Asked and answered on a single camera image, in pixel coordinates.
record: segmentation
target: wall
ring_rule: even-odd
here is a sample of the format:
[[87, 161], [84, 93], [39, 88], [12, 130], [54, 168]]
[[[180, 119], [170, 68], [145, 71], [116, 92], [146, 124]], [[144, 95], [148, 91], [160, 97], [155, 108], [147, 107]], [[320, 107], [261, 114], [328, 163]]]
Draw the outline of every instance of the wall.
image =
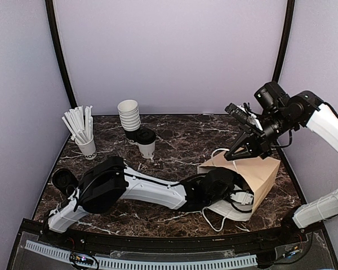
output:
[[45, 2], [0, 1], [0, 269], [68, 136], [68, 107]]
[[[338, 112], [338, 1], [296, 2], [279, 83], [290, 95], [312, 90]], [[296, 132], [286, 155], [308, 201], [338, 188], [338, 154], [314, 133]], [[326, 226], [338, 257], [338, 219]]]
[[95, 114], [224, 113], [272, 78], [285, 0], [55, 1], [77, 101]]

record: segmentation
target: white string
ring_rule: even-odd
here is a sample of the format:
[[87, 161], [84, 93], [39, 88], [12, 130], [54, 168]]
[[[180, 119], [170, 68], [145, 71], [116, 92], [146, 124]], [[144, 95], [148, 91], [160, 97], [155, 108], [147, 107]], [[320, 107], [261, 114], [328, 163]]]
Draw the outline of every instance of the white string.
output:
[[230, 214], [230, 212], [223, 218], [223, 220], [221, 221], [221, 226], [220, 226], [220, 229], [216, 229], [213, 227], [213, 225], [210, 223], [209, 219], [205, 216], [204, 214], [204, 210], [207, 209], [208, 207], [204, 207], [203, 210], [202, 210], [202, 215], [203, 215], [203, 218], [206, 220], [206, 222], [210, 225], [210, 227], [212, 227], [212, 229], [216, 232], [220, 232], [221, 230], [223, 230], [224, 228], [224, 222], [225, 222], [225, 219], [228, 217], [228, 215]]
[[[210, 156], [210, 160], [212, 161], [212, 165], [215, 167], [215, 164], [214, 164], [214, 154], [216, 153], [216, 152], [218, 152], [218, 151], [226, 151], [226, 152], [228, 152], [228, 151], [230, 151], [229, 149], [227, 149], [227, 148], [218, 148], [218, 149], [215, 149], [213, 152], [212, 152], [212, 154], [211, 154], [211, 156]], [[235, 164], [235, 161], [233, 160], [233, 165], [234, 165], [234, 168], [235, 168], [235, 172], [237, 172], [238, 173], [238, 169], [237, 169], [237, 166], [236, 166], [236, 164]]]

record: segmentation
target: dark marble surface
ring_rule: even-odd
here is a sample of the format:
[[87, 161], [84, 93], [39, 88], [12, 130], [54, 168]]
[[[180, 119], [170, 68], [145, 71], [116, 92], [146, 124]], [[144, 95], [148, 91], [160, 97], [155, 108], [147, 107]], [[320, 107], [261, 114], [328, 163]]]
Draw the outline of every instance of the dark marble surface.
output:
[[[141, 157], [130, 145], [118, 116], [94, 118], [94, 138], [98, 156], [86, 160], [78, 147], [69, 141], [55, 167], [70, 169], [77, 178], [104, 161], [107, 155], [119, 155], [136, 170], [167, 180], [179, 181], [197, 173], [197, 166], [210, 158], [219, 147], [228, 147], [238, 134], [233, 118], [227, 115], [144, 115], [142, 126], [157, 133], [154, 162]], [[56, 207], [63, 196], [52, 185], [45, 187], [34, 220]], [[196, 237], [257, 231], [278, 227], [284, 214], [300, 200], [283, 164], [275, 185], [248, 222], [226, 220], [224, 229], [215, 232], [201, 213], [181, 213], [164, 206], [134, 200], [119, 200], [107, 213], [91, 214], [72, 228], [90, 232], [147, 237]], [[219, 228], [222, 216], [206, 210], [211, 223]]]

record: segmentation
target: black lid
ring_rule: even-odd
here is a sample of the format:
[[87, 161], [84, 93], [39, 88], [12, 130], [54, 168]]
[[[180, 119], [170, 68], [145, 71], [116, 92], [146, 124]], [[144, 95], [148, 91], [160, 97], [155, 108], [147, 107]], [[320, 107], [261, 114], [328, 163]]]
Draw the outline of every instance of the black lid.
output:
[[142, 128], [136, 132], [136, 142], [140, 145], [149, 145], [155, 141], [157, 135], [149, 128]]

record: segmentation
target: metal vent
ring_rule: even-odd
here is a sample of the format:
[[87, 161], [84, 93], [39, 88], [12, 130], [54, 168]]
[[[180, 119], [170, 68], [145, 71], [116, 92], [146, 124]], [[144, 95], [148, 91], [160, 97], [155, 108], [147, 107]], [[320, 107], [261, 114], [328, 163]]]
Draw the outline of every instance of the metal vent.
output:
[[[56, 247], [47, 246], [41, 243], [27, 240], [25, 249], [41, 254], [43, 256], [70, 263], [70, 252]], [[95, 256], [99, 262], [100, 269], [124, 269], [124, 270], [227, 270], [240, 269], [244, 267], [256, 266], [256, 255], [243, 256], [239, 258], [229, 258], [221, 260], [207, 260], [202, 262], [139, 262], [134, 260], [118, 260], [101, 256]]]

